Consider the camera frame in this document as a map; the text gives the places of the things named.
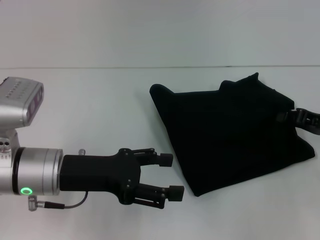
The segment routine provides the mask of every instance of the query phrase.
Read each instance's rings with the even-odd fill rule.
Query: fabric
[[[183,175],[195,196],[234,185],[315,156],[293,121],[276,120],[295,108],[265,86],[258,73],[217,91],[150,89]]]

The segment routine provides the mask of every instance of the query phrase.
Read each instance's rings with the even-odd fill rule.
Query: white wall
[[[0,66],[320,65],[318,0],[2,0]]]
[[[320,113],[320,67],[91,69],[320,65],[319,7],[316,0],[1,0],[0,79],[31,78],[45,87],[32,125],[18,130],[20,143],[65,154],[85,148],[113,155],[123,147],[173,153],[152,84],[216,90],[255,72],[297,107]],[[298,133],[320,152],[319,136]],[[318,240],[319,176],[317,154],[194,197],[175,159],[172,168],[143,167],[141,182],[182,184],[183,202],[159,210],[90,192],[76,209],[29,212],[25,196],[2,195],[0,240]],[[82,197],[39,198],[74,204]]]

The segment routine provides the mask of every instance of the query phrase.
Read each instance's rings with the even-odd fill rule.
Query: cable
[[[81,202],[75,204],[75,205],[70,205],[66,206],[62,203],[56,203],[56,202],[50,202],[50,201],[45,201],[43,208],[45,209],[74,209],[76,207],[79,207],[81,204],[83,204],[88,197],[88,191],[85,192],[84,198],[81,200]]]
[[[87,197],[88,197],[88,191],[85,192],[84,198],[81,200],[81,202],[71,206],[64,206],[64,209],[74,209],[76,207],[79,207],[81,204],[83,204],[86,201]]]

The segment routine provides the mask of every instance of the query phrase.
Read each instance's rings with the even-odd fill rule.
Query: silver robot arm
[[[124,205],[163,209],[165,200],[181,202],[183,186],[169,188],[140,183],[141,166],[171,167],[172,154],[157,155],[153,148],[122,148],[114,156],[64,156],[62,149],[21,147],[16,128],[29,126],[44,99],[41,82],[8,77],[0,84],[0,194],[27,195],[29,210],[71,209],[88,192],[110,192]],[[37,196],[61,191],[85,192],[72,206],[38,201]]]

